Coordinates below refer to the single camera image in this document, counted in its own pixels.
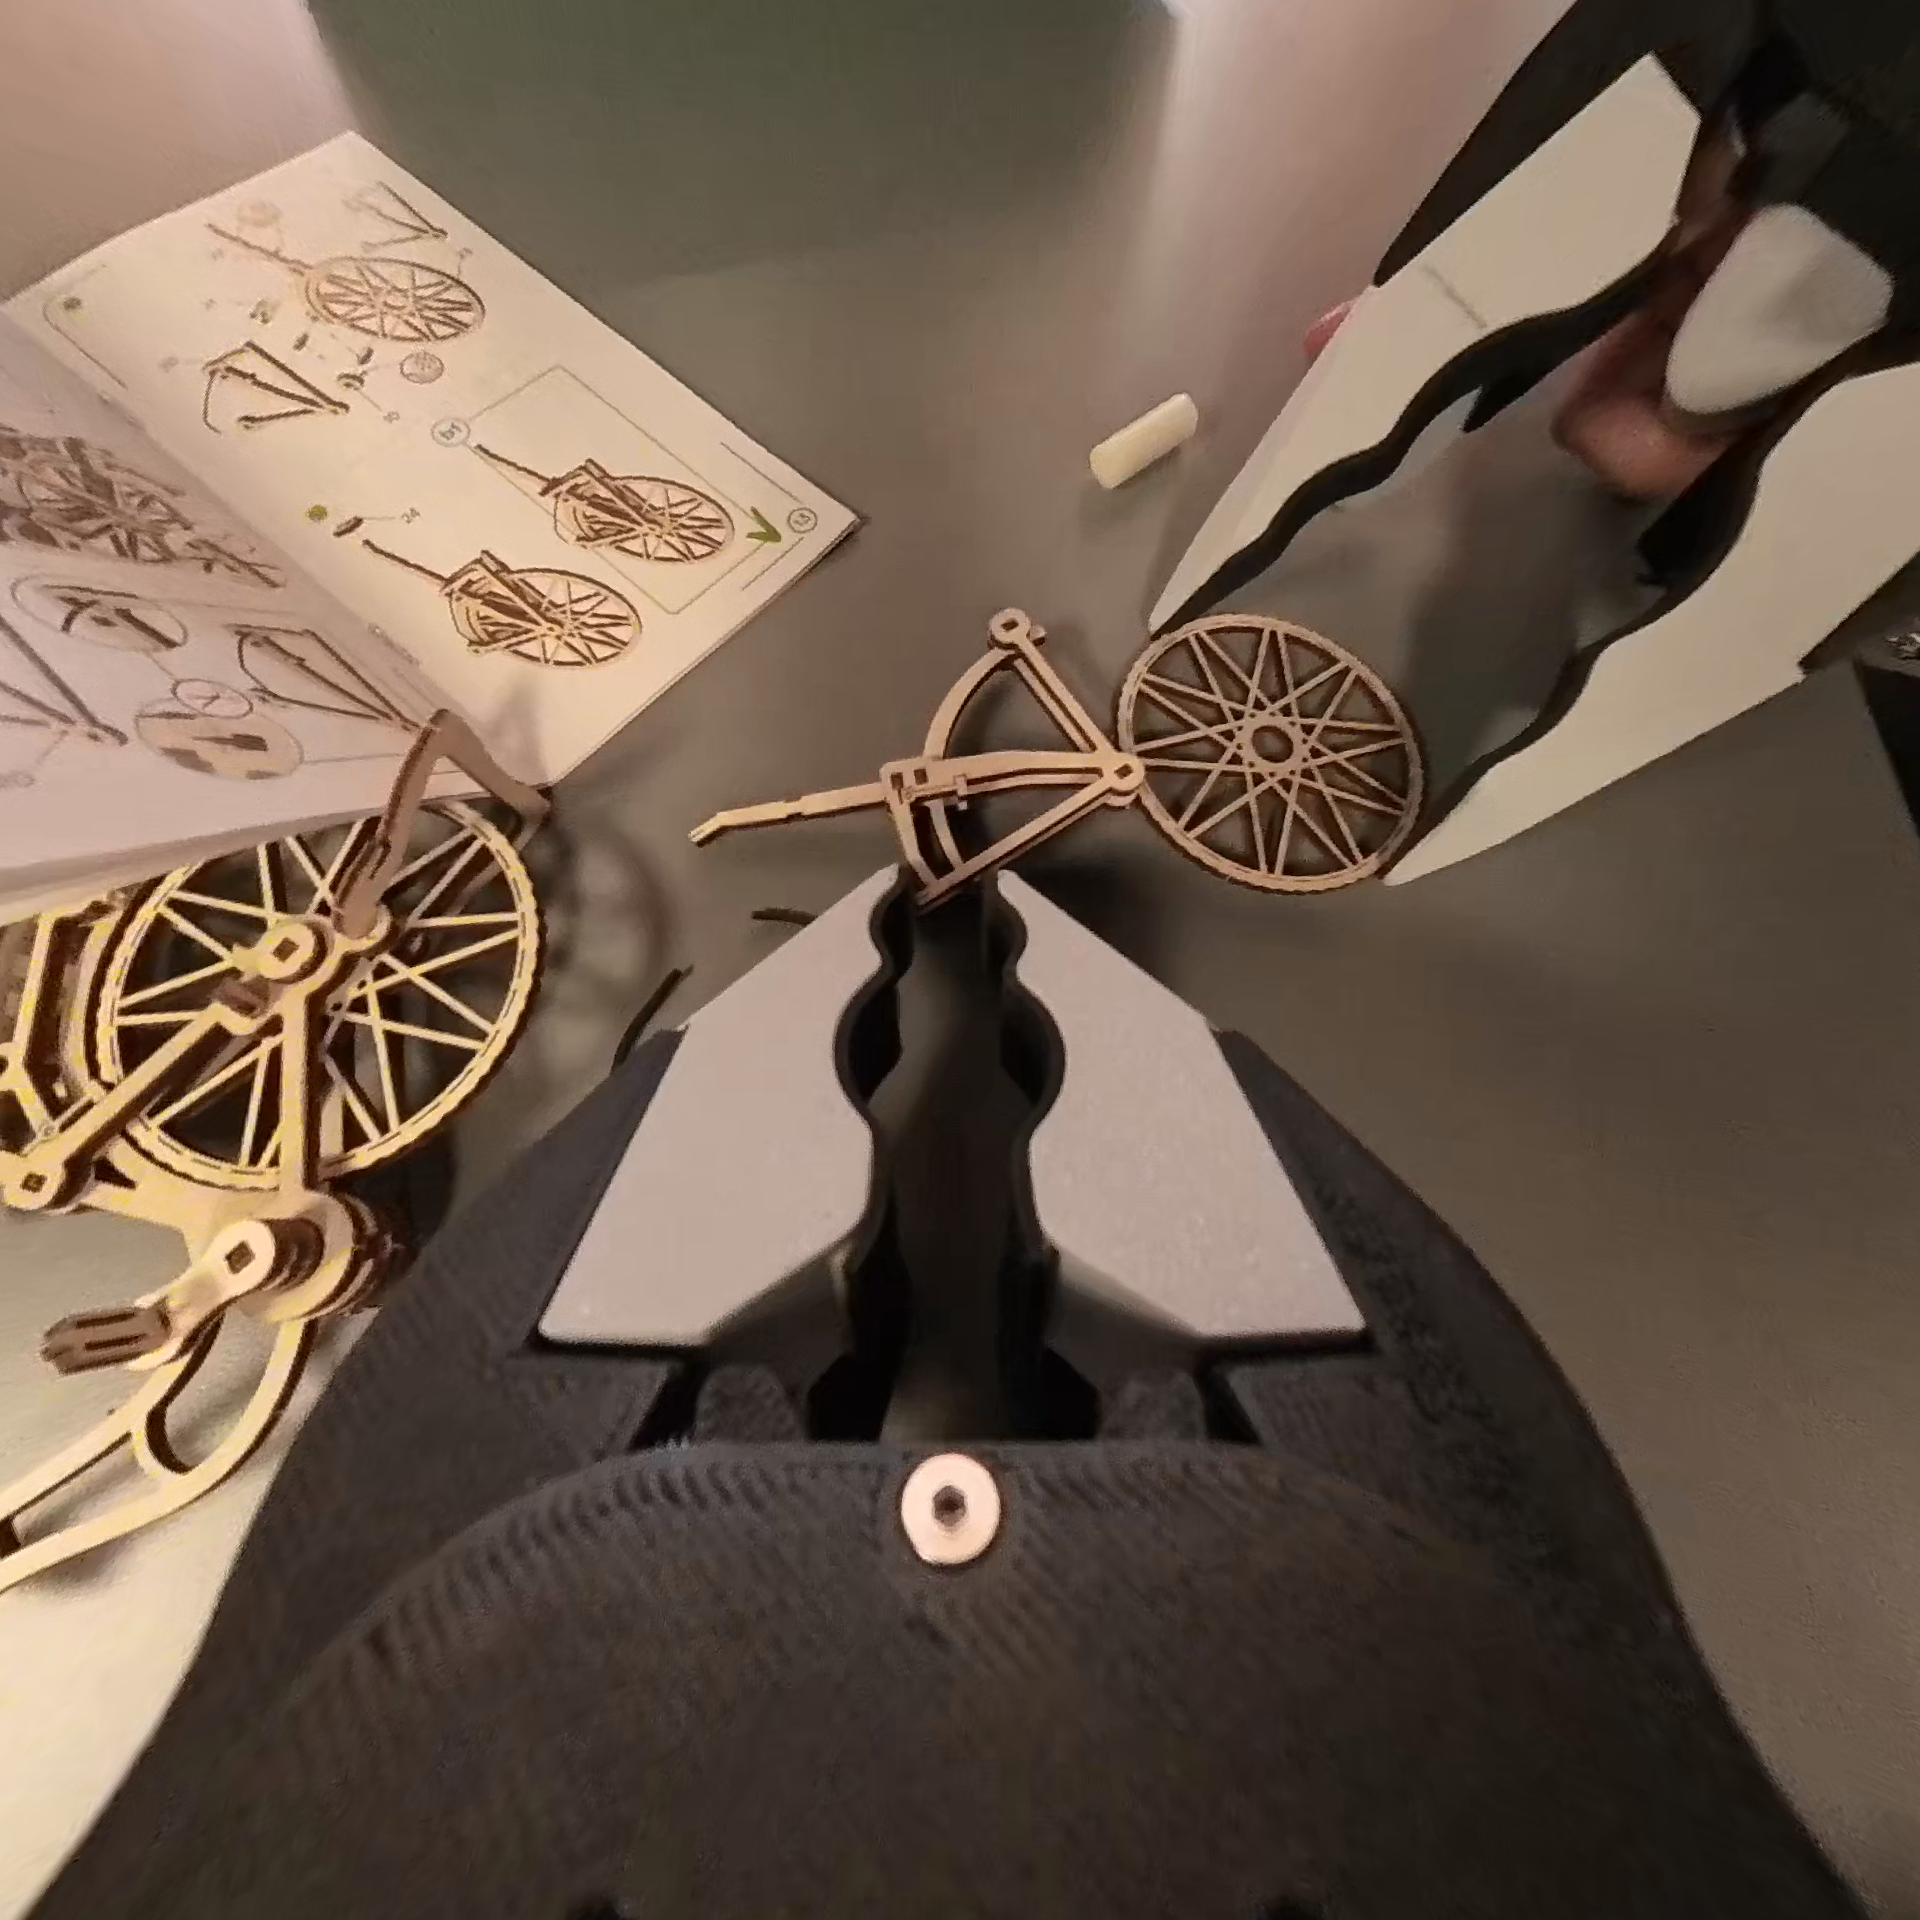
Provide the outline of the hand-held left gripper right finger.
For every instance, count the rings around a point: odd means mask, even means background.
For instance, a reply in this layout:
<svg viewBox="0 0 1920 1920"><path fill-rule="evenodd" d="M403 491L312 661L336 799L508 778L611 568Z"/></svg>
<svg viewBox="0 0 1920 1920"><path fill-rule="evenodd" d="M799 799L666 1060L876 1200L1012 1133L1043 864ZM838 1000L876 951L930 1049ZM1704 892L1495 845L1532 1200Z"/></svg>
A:
<svg viewBox="0 0 1920 1920"><path fill-rule="evenodd" d="M996 880L1012 1012L1039 1031L1027 1210L1056 1349L1353 1343L1366 1320L1212 1023Z"/></svg>

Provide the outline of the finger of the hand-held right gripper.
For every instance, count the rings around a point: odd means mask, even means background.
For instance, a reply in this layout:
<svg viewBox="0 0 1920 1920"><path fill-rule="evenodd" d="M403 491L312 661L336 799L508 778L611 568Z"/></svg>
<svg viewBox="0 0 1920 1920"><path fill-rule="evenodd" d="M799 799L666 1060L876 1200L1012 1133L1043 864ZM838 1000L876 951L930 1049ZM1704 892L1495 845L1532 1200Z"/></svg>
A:
<svg viewBox="0 0 1920 1920"><path fill-rule="evenodd" d="M1201 524L1147 628L1248 585L1460 401L1602 331L1668 239L1698 125L1667 64L1643 58L1367 287Z"/></svg>
<svg viewBox="0 0 1920 1920"><path fill-rule="evenodd" d="M1577 657L1536 725L1471 769L1385 884L1547 826L1801 680L1915 560L1915 335L1860 349L1753 441L1738 476L1738 515L1706 572Z"/></svg>

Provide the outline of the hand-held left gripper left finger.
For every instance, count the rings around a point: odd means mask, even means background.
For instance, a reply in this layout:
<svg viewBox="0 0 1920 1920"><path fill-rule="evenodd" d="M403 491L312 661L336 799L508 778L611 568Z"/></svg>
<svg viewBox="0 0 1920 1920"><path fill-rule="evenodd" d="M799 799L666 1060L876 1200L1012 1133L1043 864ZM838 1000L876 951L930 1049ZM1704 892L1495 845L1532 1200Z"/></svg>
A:
<svg viewBox="0 0 1920 1920"><path fill-rule="evenodd" d="M884 1329L873 1100L902 1060L908 879L864 879L687 1019L538 1331L570 1349L841 1357Z"/></svg>

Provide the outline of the wooden bicycle frame part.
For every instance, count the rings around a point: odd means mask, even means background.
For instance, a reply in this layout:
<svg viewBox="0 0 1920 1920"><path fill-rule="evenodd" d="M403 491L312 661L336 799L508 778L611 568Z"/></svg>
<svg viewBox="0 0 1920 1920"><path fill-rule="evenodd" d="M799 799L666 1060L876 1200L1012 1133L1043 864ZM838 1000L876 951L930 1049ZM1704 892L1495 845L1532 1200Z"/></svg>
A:
<svg viewBox="0 0 1920 1920"><path fill-rule="evenodd" d="M922 907L940 905L991 874L1012 867L1100 810L1127 810L1146 791L1146 761L1124 752L1094 717L1044 653L1044 628L1019 609L991 618L987 651L950 688L928 723L924 749L889 760L866 785L838 786L794 801L715 811L688 842L707 849L731 834L802 820L882 811ZM1062 749L958 752L954 737L977 697L1011 674L1062 731ZM1059 791L1062 799L1019 828L962 853L954 818L995 799Z"/></svg>

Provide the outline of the small wooden truss part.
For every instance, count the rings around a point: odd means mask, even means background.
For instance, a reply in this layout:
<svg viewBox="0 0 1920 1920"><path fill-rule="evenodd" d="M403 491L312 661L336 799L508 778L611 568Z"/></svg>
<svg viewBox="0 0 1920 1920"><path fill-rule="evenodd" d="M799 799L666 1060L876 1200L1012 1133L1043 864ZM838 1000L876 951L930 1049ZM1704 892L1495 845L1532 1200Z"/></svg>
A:
<svg viewBox="0 0 1920 1920"><path fill-rule="evenodd" d="M1380 879L1425 813L1419 731L1370 664L1230 612L1152 637L1116 703L1140 807L1201 869L1272 897Z"/></svg>

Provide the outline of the assembled wooden bicycle model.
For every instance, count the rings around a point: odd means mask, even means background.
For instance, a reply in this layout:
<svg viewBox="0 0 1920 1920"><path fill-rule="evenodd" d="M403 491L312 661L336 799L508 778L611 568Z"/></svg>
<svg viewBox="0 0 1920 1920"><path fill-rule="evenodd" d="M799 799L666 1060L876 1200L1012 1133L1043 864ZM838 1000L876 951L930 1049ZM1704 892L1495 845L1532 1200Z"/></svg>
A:
<svg viewBox="0 0 1920 1920"><path fill-rule="evenodd" d="M343 1183L447 1127L526 1026L548 811L438 711L326 869L296 832L251 851L254 898L183 888L203 860L6 928L6 1210L183 1242L168 1282L43 1332L59 1376L136 1393L6 1490L6 1591L227 1483L326 1324L374 1306L403 1240Z"/></svg>

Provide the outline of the person's right hand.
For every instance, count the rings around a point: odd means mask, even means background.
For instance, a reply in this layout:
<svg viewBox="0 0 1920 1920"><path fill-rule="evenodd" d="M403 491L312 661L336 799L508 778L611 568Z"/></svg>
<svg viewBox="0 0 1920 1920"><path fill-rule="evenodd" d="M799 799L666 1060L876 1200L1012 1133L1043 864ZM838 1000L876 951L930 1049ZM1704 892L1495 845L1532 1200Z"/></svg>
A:
<svg viewBox="0 0 1920 1920"><path fill-rule="evenodd" d="M1679 227L1638 305L1587 349L1553 421L1562 450L1627 500L1679 497L1764 418L1786 370L1783 260L1748 241L1743 144L1696 148Z"/></svg>

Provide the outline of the black object with screw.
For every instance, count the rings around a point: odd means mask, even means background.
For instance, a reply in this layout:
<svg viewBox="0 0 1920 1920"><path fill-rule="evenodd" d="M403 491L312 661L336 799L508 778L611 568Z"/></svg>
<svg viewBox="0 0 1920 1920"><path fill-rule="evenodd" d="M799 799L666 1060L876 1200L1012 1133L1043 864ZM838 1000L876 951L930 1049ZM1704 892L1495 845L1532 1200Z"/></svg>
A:
<svg viewBox="0 0 1920 1920"><path fill-rule="evenodd" d="M1864 647L1854 661L1865 714L1899 786L1911 832L1919 832L1919 628Z"/></svg>

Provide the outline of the small white wax stick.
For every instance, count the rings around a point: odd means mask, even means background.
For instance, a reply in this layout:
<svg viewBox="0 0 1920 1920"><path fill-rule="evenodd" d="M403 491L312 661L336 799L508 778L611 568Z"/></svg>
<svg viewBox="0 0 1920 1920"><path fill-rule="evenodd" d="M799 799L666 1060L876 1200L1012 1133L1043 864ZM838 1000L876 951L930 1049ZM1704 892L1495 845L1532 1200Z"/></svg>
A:
<svg viewBox="0 0 1920 1920"><path fill-rule="evenodd" d="M1184 449L1196 431L1196 401L1184 392L1174 394L1096 444L1088 468L1103 489L1116 491Z"/></svg>

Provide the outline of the paper instruction booklet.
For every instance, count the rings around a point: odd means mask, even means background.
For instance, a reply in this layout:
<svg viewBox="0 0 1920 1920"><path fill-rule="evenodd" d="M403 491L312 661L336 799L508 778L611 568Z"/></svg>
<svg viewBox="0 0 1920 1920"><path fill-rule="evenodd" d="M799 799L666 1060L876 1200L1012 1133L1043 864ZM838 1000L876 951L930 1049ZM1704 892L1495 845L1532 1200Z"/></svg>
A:
<svg viewBox="0 0 1920 1920"><path fill-rule="evenodd" d="M6 300L6 916L553 785L857 516L360 136Z"/></svg>

